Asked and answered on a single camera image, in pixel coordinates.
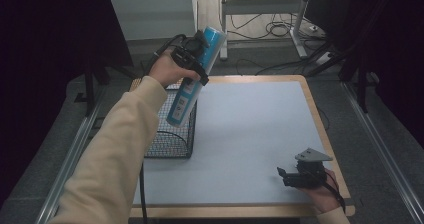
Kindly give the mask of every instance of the metal mesh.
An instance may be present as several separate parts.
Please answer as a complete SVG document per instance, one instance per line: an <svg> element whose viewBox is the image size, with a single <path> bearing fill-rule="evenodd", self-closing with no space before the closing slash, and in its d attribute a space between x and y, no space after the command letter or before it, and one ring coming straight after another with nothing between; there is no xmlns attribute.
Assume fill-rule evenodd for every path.
<svg viewBox="0 0 424 224"><path fill-rule="evenodd" d="M159 128L146 158L190 158L193 152L197 102L184 126L177 128L166 121L178 87L179 85L173 85L167 89L168 99L159 111Z"/></svg>

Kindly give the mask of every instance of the white wall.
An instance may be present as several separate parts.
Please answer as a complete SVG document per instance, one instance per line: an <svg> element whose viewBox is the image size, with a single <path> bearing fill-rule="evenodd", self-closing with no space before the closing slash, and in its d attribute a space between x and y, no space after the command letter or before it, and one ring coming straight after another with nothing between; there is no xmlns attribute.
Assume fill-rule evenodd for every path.
<svg viewBox="0 0 424 224"><path fill-rule="evenodd" d="M197 0L111 0L126 40L192 36Z"/></svg>

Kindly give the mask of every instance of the gray carpet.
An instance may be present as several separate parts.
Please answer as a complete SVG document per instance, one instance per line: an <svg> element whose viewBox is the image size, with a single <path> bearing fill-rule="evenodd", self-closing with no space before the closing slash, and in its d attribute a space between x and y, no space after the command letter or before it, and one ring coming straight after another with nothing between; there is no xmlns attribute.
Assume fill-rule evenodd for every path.
<svg viewBox="0 0 424 224"><path fill-rule="evenodd" d="M150 54L133 53L135 72L142 73L138 63L144 64ZM298 61L290 42L231 44L227 61L217 61L211 75L252 75L264 67ZM299 74L315 64L288 65L262 74ZM337 78L340 66L334 66L316 77L308 78L308 85L320 110L330 142L356 206L351 223L414 223L401 196L379 159L358 117L352 109ZM99 116L128 90L131 80L109 70L112 82L108 98ZM50 187L61 167L73 137L85 114L85 104L75 103L79 92L84 92L83 79L68 85L67 99L54 126L31 165L15 187L0 212L0 223L34 223ZM369 115L386 141L396 162L408 178L421 200L424 199L424 151L403 125L387 110L372 87L367 90ZM155 220L156 223L185 223L186 220ZM203 220L204 223L285 223L282 219ZM302 218L302 224L317 223L315 218Z"/></svg>

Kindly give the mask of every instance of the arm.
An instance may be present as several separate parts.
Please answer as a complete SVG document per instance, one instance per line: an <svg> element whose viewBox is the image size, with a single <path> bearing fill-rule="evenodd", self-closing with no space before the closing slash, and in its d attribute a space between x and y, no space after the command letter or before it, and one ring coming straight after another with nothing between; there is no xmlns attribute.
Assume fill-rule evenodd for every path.
<svg viewBox="0 0 424 224"><path fill-rule="evenodd" d="M331 178L327 178L327 183L335 189L338 189L336 176L333 171L326 170ZM299 188L305 192L314 203L320 214L317 215L319 223L322 224L348 224L349 220L343 212L339 202L333 194L325 187L321 186L316 189Z"/></svg>
<svg viewBox="0 0 424 224"><path fill-rule="evenodd" d="M182 77L198 80L165 53L133 92L110 110L66 182L58 214L50 223L126 223L144 153L155 137L163 86Z"/></svg>

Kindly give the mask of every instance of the cream sweatshirt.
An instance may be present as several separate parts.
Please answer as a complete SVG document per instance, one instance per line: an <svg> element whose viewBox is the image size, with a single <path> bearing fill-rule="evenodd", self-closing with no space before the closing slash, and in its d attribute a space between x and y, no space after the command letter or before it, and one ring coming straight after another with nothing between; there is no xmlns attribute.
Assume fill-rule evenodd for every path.
<svg viewBox="0 0 424 224"><path fill-rule="evenodd" d="M50 224L128 223L144 153L155 137L166 98L164 88L149 76L134 91L124 93L66 182ZM341 208L318 219L348 223Z"/></svg>

